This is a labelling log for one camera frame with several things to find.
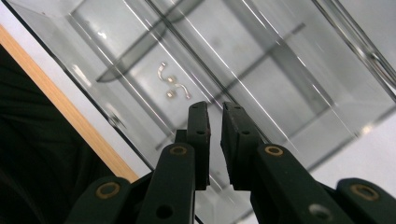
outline transparent container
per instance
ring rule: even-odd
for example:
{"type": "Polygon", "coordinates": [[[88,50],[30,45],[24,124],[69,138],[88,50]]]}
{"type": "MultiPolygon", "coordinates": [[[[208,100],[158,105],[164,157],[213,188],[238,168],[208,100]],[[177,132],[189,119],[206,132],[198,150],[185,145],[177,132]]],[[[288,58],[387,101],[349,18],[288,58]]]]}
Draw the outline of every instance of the transparent container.
{"type": "Polygon", "coordinates": [[[264,141],[308,170],[395,108],[394,94],[314,4],[322,1],[8,2],[152,167],[186,128],[188,107],[209,103],[211,187],[197,192],[195,207],[204,223],[251,211],[248,193],[229,185],[222,102],[243,106],[264,141]]]}

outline small metal object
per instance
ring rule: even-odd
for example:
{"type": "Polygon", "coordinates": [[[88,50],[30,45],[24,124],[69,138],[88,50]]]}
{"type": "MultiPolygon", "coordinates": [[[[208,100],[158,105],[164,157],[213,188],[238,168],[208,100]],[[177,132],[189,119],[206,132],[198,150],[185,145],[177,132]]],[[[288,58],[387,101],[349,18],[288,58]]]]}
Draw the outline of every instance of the small metal object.
{"type": "Polygon", "coordinates": [[[116,182],[107,182],[96,190],[95,195],[100,199],[109,199],[120,192],[120,184],[116,182]]]}
{"type": "Polygon", "coordinates": [[[163,69],[165,68],[165,66],[166,66],[166,63],[161,63],[160,67],[159,67],[158,70],[157,70],[158,78],[159,78],[161,81],[164,81],[164,79],[163,79],[163,69]]]}
{"type": "Polygon", "coordinates": [[[176,83],[175,86],[178,87],[178,88],[183,88],[184,93],[186,94],[186,98],[187,99],[191,98],[191,95],[190,95],[189,91],[187,90],[186,86],[184,86],[184,85],[182,85],[180,83],[176,83]]]}
{"type": "Polygon", "coordinates": [[[165,69],[165,66],[166,66],[166,63],[161,63],[160,67],[158,68],[158,70],[157,70],[158,78],[161,81],[165,81],[165,82],[169,82],[169,83],[175,83],[177,81],[176,77],[174,77],[174,76],[170,76],[170,77],[167,77],[167,78],[163,77],[163,69],[165,69]]]}
{"type": "Polygon", "coordinates": [[[167,96],[168,98],[174,98],[176,95],[177,95],[176,92],[173,91],[173,90],[170,90],[170,91],[168,91],[168,92],[166,93],[166,96],[167,96]]]}

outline brass screw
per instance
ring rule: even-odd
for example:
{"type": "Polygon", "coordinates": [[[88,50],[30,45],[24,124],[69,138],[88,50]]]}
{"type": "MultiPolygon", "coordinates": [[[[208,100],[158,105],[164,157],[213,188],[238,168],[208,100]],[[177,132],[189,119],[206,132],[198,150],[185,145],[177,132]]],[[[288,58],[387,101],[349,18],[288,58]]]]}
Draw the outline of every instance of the brass screw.
{"type": "Polygon", "coordinates": [[[120,184],[116,182],[107,182],[96,190],[95,195],[100,199],[109,199],[120,192],[120,184]]]}
{"type": "Polygon", "coordinates": [[[265,152],[270,154],[271,156],[281,156],[283,155],[283,150],[280,149],[279,147],[266,147],[265,152]]]}

